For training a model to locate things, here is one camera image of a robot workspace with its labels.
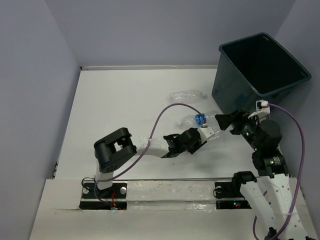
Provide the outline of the clear bottle blue label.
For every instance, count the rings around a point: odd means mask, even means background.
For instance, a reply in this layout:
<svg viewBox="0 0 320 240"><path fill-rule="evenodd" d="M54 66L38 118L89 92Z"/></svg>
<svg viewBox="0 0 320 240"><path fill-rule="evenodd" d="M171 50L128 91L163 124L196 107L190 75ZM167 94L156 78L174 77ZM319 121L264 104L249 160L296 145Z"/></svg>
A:
<svg viewBox="0 0 320 240"><path fill-rule="evenodd" d="M217 112L209 111L202 114L188 115L177 121L177 126L181 129L188 128L200 128L203 123L206 123L209 127L215 129L218 128L218 122L215 118Z"/></svg>

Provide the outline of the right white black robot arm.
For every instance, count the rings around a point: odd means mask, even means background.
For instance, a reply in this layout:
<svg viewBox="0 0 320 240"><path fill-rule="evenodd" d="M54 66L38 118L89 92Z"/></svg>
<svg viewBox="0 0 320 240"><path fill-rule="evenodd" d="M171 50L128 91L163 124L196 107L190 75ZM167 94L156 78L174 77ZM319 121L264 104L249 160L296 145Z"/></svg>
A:
<svg viewBox="0 0 320 240"><path fill-rule="evenodd" d="M236 110L215 116L222 131L229 126L232 135L242 136L252 147L252 162L258 178L250 171L233 175L230 190L244 196L263 225L266 240L309 240L295 207L298 190L291 191L290 175L284 156L278 149L281 128L273 120L259 121L257 116Z"/></svg>

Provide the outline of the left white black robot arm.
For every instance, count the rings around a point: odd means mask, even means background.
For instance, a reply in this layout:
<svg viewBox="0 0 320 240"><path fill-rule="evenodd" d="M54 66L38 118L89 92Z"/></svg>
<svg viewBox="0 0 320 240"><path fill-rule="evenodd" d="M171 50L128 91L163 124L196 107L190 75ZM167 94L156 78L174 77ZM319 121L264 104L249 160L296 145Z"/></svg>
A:
<svg viewBox="0 0 320 240"><path fill-rule="evenodd" d="M97 170L94 176L93 192L104 198L110 194L114 172L132 157L153 156L161 159L176 158L184 152L194 154L214 131L206 126L190 128L181 134L170 134L160 138L133 136L126 127L122 127L94 143L94 155Z"/></svg>

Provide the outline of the clear bottle white blue cap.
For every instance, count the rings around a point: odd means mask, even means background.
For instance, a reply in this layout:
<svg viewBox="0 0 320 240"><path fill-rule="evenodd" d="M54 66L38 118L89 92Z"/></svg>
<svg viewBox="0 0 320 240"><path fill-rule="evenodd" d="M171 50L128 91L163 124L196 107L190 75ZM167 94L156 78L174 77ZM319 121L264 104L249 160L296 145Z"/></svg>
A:
<svg viewBox="0 0 320 240"><path fill-rule="evenodd" d="M213 141L213 140L220 140L224 137L225 132L219 129L212 129L213 135L211 135L207 140Z"/></svg>

